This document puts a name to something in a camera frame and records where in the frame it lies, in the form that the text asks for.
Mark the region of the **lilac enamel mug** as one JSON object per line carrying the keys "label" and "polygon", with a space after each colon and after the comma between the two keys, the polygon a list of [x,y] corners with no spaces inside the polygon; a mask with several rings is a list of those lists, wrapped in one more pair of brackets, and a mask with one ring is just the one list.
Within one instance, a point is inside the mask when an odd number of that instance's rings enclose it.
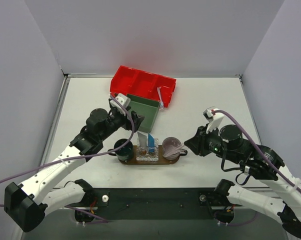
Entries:
{"label": "lilac enamel mug", "polygon": [[174,161],[179,157],[184,157],[188,151],[184,149],[184,144],[175,137],[167,137],[162,142],[162,156],[169,161]]}

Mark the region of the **clear textured glass holder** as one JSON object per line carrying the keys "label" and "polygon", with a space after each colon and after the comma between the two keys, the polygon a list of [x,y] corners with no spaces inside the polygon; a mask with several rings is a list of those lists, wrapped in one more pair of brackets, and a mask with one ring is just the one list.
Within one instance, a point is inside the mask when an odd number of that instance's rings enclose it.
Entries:
{"label": "clear textured glass holder", "polygon": [[138,162],[158,162],[159,148],[155,147],[136,147],[136,160]]}

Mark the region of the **blue toothpaste tube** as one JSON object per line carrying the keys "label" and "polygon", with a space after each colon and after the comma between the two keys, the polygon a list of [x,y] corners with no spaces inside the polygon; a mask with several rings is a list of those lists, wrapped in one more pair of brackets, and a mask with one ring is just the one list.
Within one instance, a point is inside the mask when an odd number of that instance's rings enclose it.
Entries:
{"label": "blue toothpaste tube", "polygon": [[155,139],[150,133],[148,133],[148,152],[154,153],[155,149],[156,149]]}

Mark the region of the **white toothpaste tube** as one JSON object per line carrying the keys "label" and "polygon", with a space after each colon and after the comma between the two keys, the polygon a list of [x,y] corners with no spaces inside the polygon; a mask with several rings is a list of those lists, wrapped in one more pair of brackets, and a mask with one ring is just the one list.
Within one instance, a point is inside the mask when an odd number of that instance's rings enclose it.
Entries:
{"label": "white toothpaste tube", "polygon": [[147,136],[141,132],[138,132],[137,135],[138,135],[139,146],[141,148],[146,148],[147,147]]}

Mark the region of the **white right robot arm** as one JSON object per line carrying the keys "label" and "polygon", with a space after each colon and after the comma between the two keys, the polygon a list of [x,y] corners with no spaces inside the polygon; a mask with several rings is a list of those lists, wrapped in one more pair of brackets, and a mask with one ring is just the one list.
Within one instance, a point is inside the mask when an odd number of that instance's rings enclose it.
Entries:
{"label": "white right robot arm", "polygon": [[274,219],[286,232],[301,239],[301,180],[291,174],[274,150],[263,145],[254,146],[243,138],[236,125],[226,125],[211,132],[207,132],[207,126],[200,126],[195,136],[184,144],[197,156],[215,154],[221,158],[222,166],[226,161],[236,164],[234,170],[272,189],[277,198],[246,190],[241,183],[222,179],[215,192],[226,197],[231,204]]}

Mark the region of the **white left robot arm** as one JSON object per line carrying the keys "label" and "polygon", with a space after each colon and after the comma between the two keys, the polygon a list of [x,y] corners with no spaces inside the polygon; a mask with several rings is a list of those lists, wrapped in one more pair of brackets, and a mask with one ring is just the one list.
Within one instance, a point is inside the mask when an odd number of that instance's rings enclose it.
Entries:
{"label": "white left robot arm", "polygon": [[4,211],[24,231],[35,229],[49,213],[72,203],[87,206],[93,193],[87,186],[72,183],[54,191],[53,188],[76,168],[87,163],[104,146],[103,142],[119,128],[135,133],[144,120],[130,107],[117,104],[110,111],[94,109],[80,133],[51,163],[20,184],[11,182],[4,190]]}

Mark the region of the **dark green mug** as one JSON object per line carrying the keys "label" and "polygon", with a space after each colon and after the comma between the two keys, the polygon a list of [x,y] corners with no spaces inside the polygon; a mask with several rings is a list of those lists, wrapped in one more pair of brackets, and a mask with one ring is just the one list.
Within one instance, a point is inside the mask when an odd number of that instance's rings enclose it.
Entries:
{"label": "dark green mug", "polygon": [[[122,138],[116,141],[114,148],[118,148],[127,141],[126,138]],[[129,141],[125,146],[120,148],[115,152],[109,153],[110,156],[116,156],[121,162],[129,162],[134,157],[134,146],[131,141]]]}

